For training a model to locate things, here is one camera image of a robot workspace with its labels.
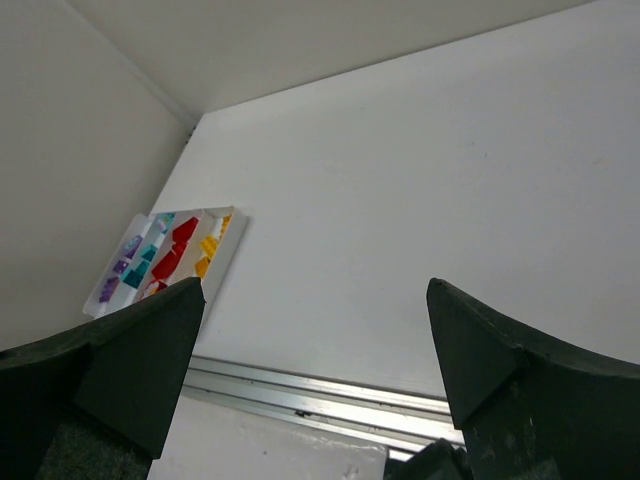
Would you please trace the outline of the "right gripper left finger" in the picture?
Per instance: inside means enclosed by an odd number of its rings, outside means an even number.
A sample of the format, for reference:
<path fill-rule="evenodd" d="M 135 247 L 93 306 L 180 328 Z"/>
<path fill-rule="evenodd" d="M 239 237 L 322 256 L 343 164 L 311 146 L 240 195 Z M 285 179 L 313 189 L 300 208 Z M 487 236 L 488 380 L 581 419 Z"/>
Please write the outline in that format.
<path fill-rule="evenodd" d="M 4 479 L 145 479 L 162 455 L 205 300 L 196 277 L 1 353 Z"/>

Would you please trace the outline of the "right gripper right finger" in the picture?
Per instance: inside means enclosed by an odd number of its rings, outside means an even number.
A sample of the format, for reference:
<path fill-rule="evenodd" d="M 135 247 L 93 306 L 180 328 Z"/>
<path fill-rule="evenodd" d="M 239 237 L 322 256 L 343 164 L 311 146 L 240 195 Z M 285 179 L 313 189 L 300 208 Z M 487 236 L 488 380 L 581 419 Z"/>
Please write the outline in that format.
<path fill-rule="evenodd" d="M 477 479 L 636 479 L 639 367 L 577 347 L 433 278 L 431 332 Z"/>

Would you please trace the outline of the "purple flat top brick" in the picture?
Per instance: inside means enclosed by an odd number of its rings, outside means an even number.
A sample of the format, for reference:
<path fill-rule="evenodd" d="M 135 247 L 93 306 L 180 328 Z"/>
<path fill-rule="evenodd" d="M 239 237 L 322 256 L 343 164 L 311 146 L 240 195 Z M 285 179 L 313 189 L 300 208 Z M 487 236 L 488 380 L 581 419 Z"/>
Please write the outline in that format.
<path fill-rule="evenodd" d="M 115 290 L 118 287 L 119 282 L 120 282 L 120 279 L 118 276 L 109 277 L 105 281 L 99 295 L 100 303 L 106 303 L 110 301 L 111 297 L 113 296 Z"/>

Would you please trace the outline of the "purple red flower brick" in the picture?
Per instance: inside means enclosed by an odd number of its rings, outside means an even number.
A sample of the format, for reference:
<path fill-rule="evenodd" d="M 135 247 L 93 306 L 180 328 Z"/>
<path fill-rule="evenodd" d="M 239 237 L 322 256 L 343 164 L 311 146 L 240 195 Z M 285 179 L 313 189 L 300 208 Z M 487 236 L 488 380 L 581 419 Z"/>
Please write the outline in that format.
<path fill-rule="evenodd" d="M 152 280 L 146 287 L 144 287 L 136 296 L 136 300 L 140 301 L 146 299 L 155 293 L 164 290 L 167 284 L 161 280 Z"/>

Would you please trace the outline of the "purple wedge brick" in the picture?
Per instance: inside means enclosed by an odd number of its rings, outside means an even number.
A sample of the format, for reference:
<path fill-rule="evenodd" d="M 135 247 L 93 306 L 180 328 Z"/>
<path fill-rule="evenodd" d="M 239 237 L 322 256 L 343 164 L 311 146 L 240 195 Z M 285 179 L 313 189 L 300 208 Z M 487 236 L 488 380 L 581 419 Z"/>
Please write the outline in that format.
<path fill-rule="evenodd" d="M 130 262 L 127 259 L 120 259 L 114 265 L 112 271 L 117 275 L 123 275 L 129 268 Z"/>

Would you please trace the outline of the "red long brick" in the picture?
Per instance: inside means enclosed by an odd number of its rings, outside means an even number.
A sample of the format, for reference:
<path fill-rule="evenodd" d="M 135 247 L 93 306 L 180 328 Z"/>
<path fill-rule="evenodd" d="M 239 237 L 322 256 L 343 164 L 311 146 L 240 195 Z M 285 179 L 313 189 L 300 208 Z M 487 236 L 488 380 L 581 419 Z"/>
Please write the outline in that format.
<path fill-rule="evenodd" d="M 166 253 L 151 270 L 152 277 L 164 281 L 176 270 L 181 257 L 178 258 L 171 250 Z"/>

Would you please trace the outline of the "purple paw brick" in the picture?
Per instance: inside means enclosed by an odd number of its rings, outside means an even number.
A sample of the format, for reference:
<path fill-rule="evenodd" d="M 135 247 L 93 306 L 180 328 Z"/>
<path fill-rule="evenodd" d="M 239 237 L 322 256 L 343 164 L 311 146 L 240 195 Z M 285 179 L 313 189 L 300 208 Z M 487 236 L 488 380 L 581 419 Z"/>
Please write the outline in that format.
<path fill-rule="evenodd" d="M 130 239 L 123 247 L 123 256 L 125 258 L 132 259 L 139 248 L 143 237 L 141 235 L 135 235 Z"/>

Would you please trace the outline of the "teal small brick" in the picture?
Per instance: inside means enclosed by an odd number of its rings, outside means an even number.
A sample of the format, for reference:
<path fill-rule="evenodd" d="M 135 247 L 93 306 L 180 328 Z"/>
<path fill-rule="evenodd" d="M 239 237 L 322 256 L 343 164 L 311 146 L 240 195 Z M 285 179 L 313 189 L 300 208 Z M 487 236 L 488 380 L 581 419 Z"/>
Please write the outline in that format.
<path fill-rule="evenodd" d="M 152 262 L 155 254 L 157 253 L 157 247 L 153 244 L 147 245 L 142 251 L 141 258 L 147 262 Z"/>

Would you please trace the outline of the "yellow small square brick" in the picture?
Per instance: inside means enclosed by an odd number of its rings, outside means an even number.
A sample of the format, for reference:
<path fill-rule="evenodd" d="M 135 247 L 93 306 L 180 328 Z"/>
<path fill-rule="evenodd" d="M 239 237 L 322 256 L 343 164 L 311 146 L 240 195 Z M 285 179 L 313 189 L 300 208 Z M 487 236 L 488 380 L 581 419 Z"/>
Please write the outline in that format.
<path fill-rule="evenodd" d="M 197 277 L 203 279 L 206 276 L 207 270 L 211 264 L 211 258 L 207 256 L 201 257 L 194 265 L 194 271 Z"/>

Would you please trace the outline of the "teal frog brick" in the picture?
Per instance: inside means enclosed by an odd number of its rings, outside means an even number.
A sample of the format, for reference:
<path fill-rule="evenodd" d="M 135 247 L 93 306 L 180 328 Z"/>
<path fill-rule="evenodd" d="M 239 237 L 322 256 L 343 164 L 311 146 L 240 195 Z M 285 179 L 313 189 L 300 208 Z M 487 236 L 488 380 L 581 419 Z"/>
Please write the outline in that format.
<path fill-rule="evenodd" d="M 158 214 L 154 219 L 154 225 L 161 233 L 165 234 L 171 226 L 174 218 L 174 212 Z"/>

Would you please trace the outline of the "red curved brick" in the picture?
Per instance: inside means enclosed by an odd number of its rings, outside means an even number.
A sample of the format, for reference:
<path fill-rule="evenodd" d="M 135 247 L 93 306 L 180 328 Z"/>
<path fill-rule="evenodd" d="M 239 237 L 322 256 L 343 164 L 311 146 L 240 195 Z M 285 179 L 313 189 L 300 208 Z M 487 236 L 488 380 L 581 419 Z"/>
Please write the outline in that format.
<path fill-rule="evenodd" d="M 183 254 L 184 251 L 186 249 L 188 245 L 187 241 L 180 241 L 180 242 L 174 242 L 172 247 L 171 247 L 171 251 L 178 257 L 180 258 Z"/>

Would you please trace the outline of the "yellow striped brick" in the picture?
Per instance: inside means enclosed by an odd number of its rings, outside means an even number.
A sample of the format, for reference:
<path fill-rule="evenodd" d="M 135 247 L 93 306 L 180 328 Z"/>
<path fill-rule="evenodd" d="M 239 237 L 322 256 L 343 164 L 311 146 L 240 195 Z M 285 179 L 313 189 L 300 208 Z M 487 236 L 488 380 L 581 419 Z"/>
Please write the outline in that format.
<path fill-rule="evenodd" d="M 226 233 L 226 230 L 227 230 L 227 228 L 228 228 L 228 226 L 229 226 L 229 224 L 231 222 L 231 219 L 232 219 L 231 215 L 225 216 L 223 218 L 222 224 L 221 224 L 221 228 L 220 228 L 220 232 L 219 232 L 220 237 L 223 237 L 224 234 Z"/>

